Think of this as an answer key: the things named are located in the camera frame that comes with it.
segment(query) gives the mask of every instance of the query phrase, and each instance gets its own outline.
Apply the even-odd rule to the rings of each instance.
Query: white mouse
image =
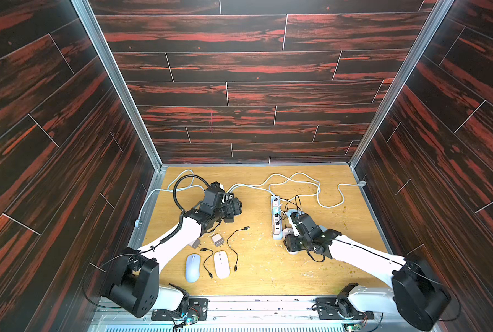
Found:
[[[224,279],[230,276],[230,264],[228,263],[228,255],[226,251],[217,251],[213,256],[215,260],[216,276]]]

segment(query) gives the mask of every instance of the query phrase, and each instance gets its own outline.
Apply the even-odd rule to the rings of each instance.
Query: black usb cable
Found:
[[[207,261],[207,260],[208,260],[211,256],[213,256],[213,250],[208,249],[208,248],[202,248],[202,249],[200,249],[200,251],[208,251],[208,250],[209,250],[209,251],[211,251],[211,255],[210,255],[210,256],[208,256],[208,257],[204,260],[204,262],[202,263],[202,266],[204,267],[204,269],[206,269],[206,271],[207,271],[207,272],[208,272],[208,274],[210,275],[210,278],[212,278],[212,279],[213,279],[213,275],[211,274],[210,270],[208,270],[208,268],[206,268],[206,261]]]
[[[235,260],[235,267],[234,267],[234,271],[235,271],[235,272],[237,272],[237,262],[239,262],[239,254],[237,253],[237,251],[235,251],[235,250],[231,247],[231,245],[228,243],[228,240],[230,239],[230,237],[232,237],[232,236],[235,234],[235,232],[239,232],[240,230],[247,230],[247,229],[249,229],[249,228],[250,228],[250,226],[246,226],[246,227],[245,227],[245,228],[243,228],[243,229],[237,229],[237,230],[235,230],[235,231],[234,231],[234,232],[233,232],[230,236],[228,236],[228,238],[226,239],[226,244],[228,244],[228,247],[230,247],[230,249],[231,249],[233,252],[235,252],[235,255],[237,256],[237,259]]]

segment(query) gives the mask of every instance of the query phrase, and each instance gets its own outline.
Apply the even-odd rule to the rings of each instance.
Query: dark red wood wall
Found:
[[[493,0],[454,2],[356,171],[394,251],[460,299],[444,330],[493,331]]]
[[[164,163],[347,162],[433,0],[90,0]]]
[[[87,329],[152,175],[70,1],[0,1],[0,331]]]

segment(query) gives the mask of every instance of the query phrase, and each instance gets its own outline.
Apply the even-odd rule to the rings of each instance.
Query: wooden table surface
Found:
[[[176,178],[184,167],[167,169],[162,188]],[[337,191],[339,183],[355,183],[355,178],[348,166],[201,166],[190,167],[195,174],[202,176],[209,183],[219,182],[228,190],[232,184],[260,184],[272,173],[291,176],[303,172],[321,182],[320,201],[326,206],[341,201]],[[306,181],[305,176],[296,176],[296,180]],[[269,183],[283,182],[281,177],[273,177]],[[180,187],[187,186],[191,179],[185,179]],[[342,232],[344,235],[385,251],[381,236],[373,222],[372,216],[356,186],[341,186],[346,201],[337,208],[325,209],[316,203],[313,196],[303,197],[302,208],[318,225]],[[314,193],[316,187],[310,184],[288,182],[273,186],[272,191],[283,198],[291,198],[296,194]],[[190,246],[178,253],[160,274],[160,283],[173,283],[186,289],[190,295],[330,295],[339,291],[350,282],[370,287],[382,287],[385,284],[368,273],[349,264],[326,259],[323,263],[313,262],[305,251],[290,255],[285,250],[283,240],[272,239],[270,194],[261,190],[238,188],[234,190],[237,198],[243,203],[243,213],[235,217],[233,223],[222,223],[215,234],[219,233],[224,240],[236,229],[250,226],[248,230],[235,233],[230,239],[230,245],[239,253],[237,272],[234,272],[236,256],[224,243],[217,248],[210,239],[212,234],[201,237],[198,249]],[[200,188],[191,188],[178,192],[180,204],[187,210],[203,199]],[[144,244],[151,242],[164,232],[171,229],[177,222],[179,209],[173,202],[172,194],[160,192],[154,209]],[[185,262],[192,253],[201,255],[202,261],[210,251],[200,251],[209,248],[214,251],[224,250],[230,262],[230,276],[226,279],[216,277],[213,257],[208,259],[206,266],[213,274],[211,279],[201,266],[200,278],[194,283],[185,279]],[[312,254],[317,260],[322,256]]]

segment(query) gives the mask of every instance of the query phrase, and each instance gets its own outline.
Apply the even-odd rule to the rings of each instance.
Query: metal frame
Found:
[[[141,142],[144,145],[145,151],[149,155],[150,161],[155,170],[160,170],[162,166],[162,162],[160,157],[158,156],[158,152],[156,151],[156,147],[152,143],[149,132],[147,131],[144,121],[141,118],[139,111],[137,110],[134,99],[132,99],[132,95],[130,94],[129,88],[126,86],[125,80],[121,75],[121,71],[117,66],[117,63],[114,60],[114,56],[106,42],[105,36],[95,15],[93,10],[90,7],[90,3],[88,0],[70,0],[77,11],[77,15],[79,16],[86,33],[90,37],[91,43],[97,54],[99,59],[103,63],[108,76],[110,77],[112,84],[114,85],[114,89],[117,92],[117,95],[121,99],[121,103],[125,107],[127,114],[130,117],[130,121],[134,125],[136,129],[137,135],[140,137]]]
[[[152,176],[152,180],[149,185],[149,191],[147,193],[147,196],[151,195],[151,197],[147,201],[146,205],[142,207],[143,210],[141,211],[140,222],[138,225],[135,225],[134,230],[132,231],[129,241],[129,247],[131,248],[139,248],[144,243],[145,235],[150,224],[150,217],[152,216],[152,212],[154,211],[156,200],[158,199],[158,194],[160,192],[159,190],[153,192],[153,190],[161,188],[166,170],[167,166],[163,166],[160,170],[154,171],[154,175]]]
[[[220,167],[220,166],[318,166],[318,165],[348,165],[348,163],[274,163],[274,164],[165,164],[166,167]]]
[[[423,51],[429,45],[429,42],[436,33],[436,30],[438,30],[438,27],[442,23],[445,15],[449,11],[449,8],[454,1],[455,0],[438,0],[438,2],[435,4],[429,17],[425,21],[425,24],[423,24],[422,30],[420,30],[418,37],[414,41],[413,46],[410,48],[410,51],[407,54],[407,58],[401,65],[401,68],[396,74],[392,85],[390,86],[387,94],[384,96],[383,101],[379,105],[379,108],[377,109],[377,112],[372,119],[370,126],[364,133],[364,136],[362,137],[357,150],[351,157],[349,161],[349,166],[351,169],[355,169],[355,166],[357,166],[357,164],[359,163],[359,160],[364,154],[364,151],[372,141],[375,133],[379,129],[379,126],[383,122],[384,118],[387,116],[388,111],[396,101],[399,92],[401,92],[401,89],[405,85],[405,82],[414,70],[414,67],[416,67],[419,59],[422,57]]]
[[[193,296],[192,298],[205,298],[209,300],[208,317],[206,321],[200,321],[194,328],[230,328],[232,326],[255,327],[264,325],[280,327],[283,325],[292,327],[334,327],[340,326],[341,322],[359,322],[360,320],[320,320],[318,313],[311,310],[311,306],[316,302],[317,297],[329,296],[306,296],[306,295],[285,295],[285,296]],[[115,303],[108,299],[102,299],[100,304],[112,306]],[[376,314],[375,321],[379,321],[380,313]],[[151,321],[151,314],[148,313],[142,318],[136,318],[124,310],[98,309],[95,313],[90,331],[102,332],[106,325],[123,326],[162,326],[170,327],[169,321]],[[400,315],[383,316],[383,323],[398,323],[409,326]]]
[[[351,169],[351,172],[353,173],[353,176],[355,177],[355,182],[358,183],[360,181],[360,179],[357,176],[357,172],[355,171],[355,169],[353,169],[351,167],[350,167],[350,169]],[[379,231],[379,235],[381,236],[381,239],[383,240],[384,246],[387,247],[388,253],[393,255],[394,252],[392,251],[392,248],[390,247],[390,244],[387,241],[387,237],[384,235],[384,231],[381,228],[381,225],[379,224],[379,220],[378,220],[377,216],[375,215],[374,209],[372,208],[372,205],[370,204],[370,201],[368,199],[368,196],[366,195],[366,192],[364,191],[364,188],[360,186],[359,189],[361,190],[362,198],[364,198],[364,202],[366,203],[366,206],[368,207],[368,210],[369,210],[370,214],[372,215],[372,219],[374,219],[375,226],[377,227],[377,230]]]

